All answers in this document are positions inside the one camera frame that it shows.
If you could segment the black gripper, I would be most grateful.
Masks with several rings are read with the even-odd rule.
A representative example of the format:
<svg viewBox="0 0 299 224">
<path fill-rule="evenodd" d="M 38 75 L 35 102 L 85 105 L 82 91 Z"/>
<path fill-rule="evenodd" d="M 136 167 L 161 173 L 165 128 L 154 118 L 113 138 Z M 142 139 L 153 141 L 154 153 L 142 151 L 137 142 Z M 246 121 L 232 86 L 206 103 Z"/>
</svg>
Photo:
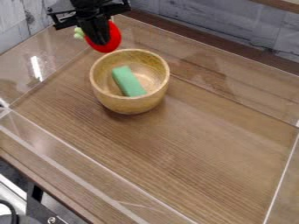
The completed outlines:
<svg viewBox="0 0 299 224">
<path fill-rule="evenodd" d="M 55 30 L 78 26 L 97 45 L 109 41 L 108 20 L 130 11 L 129 0 L 57 0 L 46 7 Z"/>
</svg>

